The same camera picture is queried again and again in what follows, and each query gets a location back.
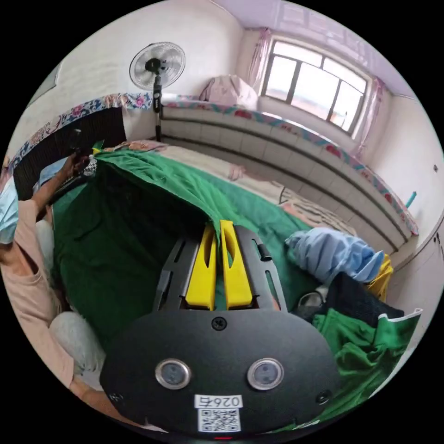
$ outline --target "face mask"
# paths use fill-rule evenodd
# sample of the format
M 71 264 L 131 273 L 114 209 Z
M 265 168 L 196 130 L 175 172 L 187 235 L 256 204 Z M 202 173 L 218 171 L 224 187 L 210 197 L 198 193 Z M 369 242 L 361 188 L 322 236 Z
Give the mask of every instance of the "face mask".
M 19 197 L 11 176 L 0 191 L 0 244 L 8 245 L 14 239 L 19 220 Z

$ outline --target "pink shirt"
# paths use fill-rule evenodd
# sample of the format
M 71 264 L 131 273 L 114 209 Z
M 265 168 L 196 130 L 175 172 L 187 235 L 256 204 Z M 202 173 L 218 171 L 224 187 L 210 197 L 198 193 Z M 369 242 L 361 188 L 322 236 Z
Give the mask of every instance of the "pink shirt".
M 33 259 L 38 272 L 33 276 L 17 276 L 0 264 L 3 282 L 14 313 L 34 350 L 63 385 L 69 387 L 74 375 L 74 360 L 49 331 L 52 320 L 61 308 L 44 272 L 43 256 L 36 234 L 35 202 L 19 202 L 18 215 L 14 240 Z

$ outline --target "blue cloth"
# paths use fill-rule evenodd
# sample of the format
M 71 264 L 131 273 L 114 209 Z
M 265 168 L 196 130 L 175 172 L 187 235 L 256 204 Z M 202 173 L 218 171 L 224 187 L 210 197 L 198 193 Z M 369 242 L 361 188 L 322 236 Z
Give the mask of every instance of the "blue cloth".
M 2 180 L 6 178 L 4 171 L 1 177 Z M 0 182 L 0 185 L 0 244 L 9 245 L 14 240 L 19 221 L 19 198 L 13 176 L 5 184 Z
M 383 251 L 376 253 L 362 239 L 331 228 L 296 231 L 285 243 L 298 267 L 326 285 L 341 271 L 358 282 L 370 282 L 384 260 Z
M 64 157 L 63 159 L 58 160 L 57 162 L 51 163 L 51 165 L 46 166 L 41 172 L 38 182 L 33 186 L 33 193 L 39 190 L 39 188 L 47 182 L 49 179 L 52 179 L 65 165 L 66 159 L 68 157 Z

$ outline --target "fan grille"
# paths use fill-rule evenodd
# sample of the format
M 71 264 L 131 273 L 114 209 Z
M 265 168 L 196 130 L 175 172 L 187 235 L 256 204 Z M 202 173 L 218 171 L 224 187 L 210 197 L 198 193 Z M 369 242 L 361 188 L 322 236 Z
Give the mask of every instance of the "fan grille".
M 139 51 L 129 68 L 132 82 L 140 89 L 152 90 L 154 87 L 155 74 L 145 69 L 145 63 L 152 58 L 161 62 L 160 80 L 163 88 L 174 83 L 184 71 L 185 53 L 178 45 L 171 42 L 152 43 Z

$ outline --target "window frame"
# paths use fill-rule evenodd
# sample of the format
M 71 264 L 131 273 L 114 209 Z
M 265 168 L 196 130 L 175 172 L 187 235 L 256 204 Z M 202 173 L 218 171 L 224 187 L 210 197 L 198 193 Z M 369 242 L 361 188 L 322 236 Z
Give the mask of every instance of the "window frame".
M 299 47 L 299 48 L 308 49 L 309 51 L 312 51 L 312 52 L 314 52 L 314 53 L 317 53 L 317 54 L 321 55 L 321 57 L 322 57 L 321 65 L 320 65 L 320 66 L 315 66 L 315 65 L 312 65 L 312 64 L 309 63 L 309 62 L 303 62 L 302 60 L 295 59 L 295 58 L 293 58 L 293 57 L 289 57 L 289 56 L 286 56 L 286 55 L 280 55 L 280 54 L 274 54 L 274 48 L 275 48 L 276 43 L 278 43 L 278 42 L 279 42 L 279 43 L 285 43 L 285 44 L 293 45 L 293 46 L 296 46 L 296 47 Z M 294 73 L 293 73 L 293 78 L 292 78 L 292 80 L 291 80 L 291 84 L 290 84 L 290 88 L 289 88 L 289 91 L 288 91 L 288 94 L 287 94 L 287 98 L 286 98 L 286 100 L 278 99 L 278 98 L 276 98 L 276 97 L 268 96 L 268 95 L 266 94 L 267 87 L 268 87 L 268 81 L 269 81 L 269 79 L 270 79 L 271 68 L 272 68 L 272 66 L 273 66 L 273 61 L 274 61 L 274 58 L 275 58 L 275 57 L 281 57 L 281 58 L 283 58 L 283 59 L 287 59 L 287 60 L 291 60 L 291 61 L 293 61 L 293 62 L 296 62 L 295 71 L 294 71 Z M 335 77 L 339 80 L 339 82 L 338 82 L 338 86 L 337 86 L 337 88 L 336 88 L 336 92 L 335 92 L 335 95 L 334 95 L 334 98 L 333 98 L 332 106 L 330 107 L 330 111 L 328 112 L 327 118 L 326 118 L 325 120 L 322 119 L 321 117 L 315 115 L 315 114 L 312 114 L 312 113 L 309 112 L 309 111 L 305 111 L 304 109 L 302 109 L 302 108 L 298 108 L 297 106 L 293 106 L 293 105 L 291 104 L 291 102 L 292 102 L 292 100 L 293 100 L 293 97 L 294 97 L 294 94 L 295 94 L 296 83 L 297 83 L 297 79 L 298 79 L 298 77 L 299 77 L 299 73 L 300 73 L 300 71 L 301 71 L 301 66 L 302 66 L 302 64 L 303 64 L 303 63 L 306 63 L 306 64 L 308 64 L 308 65 L 314 66 L 315 68 L 318 68 L 318 69 L 322 69 L 322 70 L 323 70 L 323 68 L 324 68 L 324 61 L 325 61 L 326 58 L 331 59 L 331 60 L 333 60 L 333 61 L 335 61 L 335 62 L 341 64 L 342 66 L 344 66 L 344 67 L 347 68 L 348 70 L 354 72 L 356 75 L 358 75 L 358 76 L 361 77 L 363 80 L 365 80 L 365 89 L 364 89 L 364 92 L 362 93 L 361 99 L 360 99 L 359 104 L 358 104 L 358 107 L 357 107 L 357 109 L 356 109 L 356 113 L 355 113 L 355 115 L 354 115 L 354 117 L 353 117 L 353 120 L 352 120 L 352 122 L 351 122 L 350 128 L 349 128 L 348 130 L 343 129 L 343 128 L 341 128 L 340 126 L 338 126 L 338 125 L 336 125 L 335 123 L 333 123 L 333 122 L 330 121 L 331 116 L 333 115 L 333 110 L 334 110 L 334 106 L 335 106 L 335 104 L 336 104 L 336 100 L 338 99 L 338 95 L 339 95 L 339 90 L 340 90 L 340 87 L 341 87 L 341 83 L 344 82 L 344 83 L 350 85 L 348 82 L 346 82 L 345 80 L 340 79 L 338 76 L 336 76 L 336 75 L 334 75 L 334 74 L 329 73 L 329 74 L 335 76 Z M 348 134 L 349 136 L 352 136 L 353 133 L 354 133 L 355 130 L 356 130 L 357 124 L 358 124 L 358 122 L 359 122 L 359 120 L 360 120 L 360 118 L 361 118 L 361 116 L 362 116 L 363 111 L 364 111 L 364 104 L 365 104 L 366 96 L 367 96 L 367 93 L 368 93 L 368 88 L 369 88 L 369 81 L 368 81 L 366 78 L 362 77 L 361 74 L 355 72 L 355 71 L 354 71 L 353 69 L 351 69 L 349 66 L 347 66 L 347 65 L 345 65 L 345 64 L 342 64 L 340 60 L 337 60 L 336 58 L 333 58 L 333 57 L 331 57 L 331 56 L 329 56 L 329 55 L 323 54 L 321 51 L 318 51 L 318 50 L 315 50 L 315 49 L 312 49 L 312 48 L 306 48 L 305 46 L 303 46 L 303 45 L 301 45 L 301 44 L 298 44 L 298 43 L 291 43 L 291 42 L 289 42 L 289 41 L 287 41 L 287 40 L 281 40 L 281 39 L 279 39 L 279 38 L 275 38 L 275 39 L 273 39 L 273 41 L 272 41 L 271 49 L 270 49 L 270 52 L 269 52 L 269 55 L 268 55 L 267 65 L 266 65 L 266 68 L 265 68 L 265 74 L 264 74 L 264 81 L 262 82 L 262 88 L 261 88 L 261 93 L 260 93 L 260 95 L 261 95 L 261 97 L 267 97 L 267 98 L 269 98 L 269 99 L 277 100 L 278 102 L 285 103 L 285 104 L 287 104 L 287 105 L 289 105 L 289 106 L 291 106 L 291 107 L 293 107 L 293 108 L 295 108 L 295 109 L 297 109 L 297 110 L 300 110 L 300 111 L 302 111 L 302 112 L 305 112 L 305 113 L 307 113 L 307 114 L 309 114 L 309 115 L 311 115 L 311 116 L 313 116 L 313 117 L 319 119 L 319 120 L 322 121 L 322 122 L 325 122 L 325 123 L 327 123 L 327 124 L 329 124 L 329 125 L 332 125 L 333 127 L 337 128 L 337 129 L 339 129 L 339 130 L 341 130 L 342 132 Z

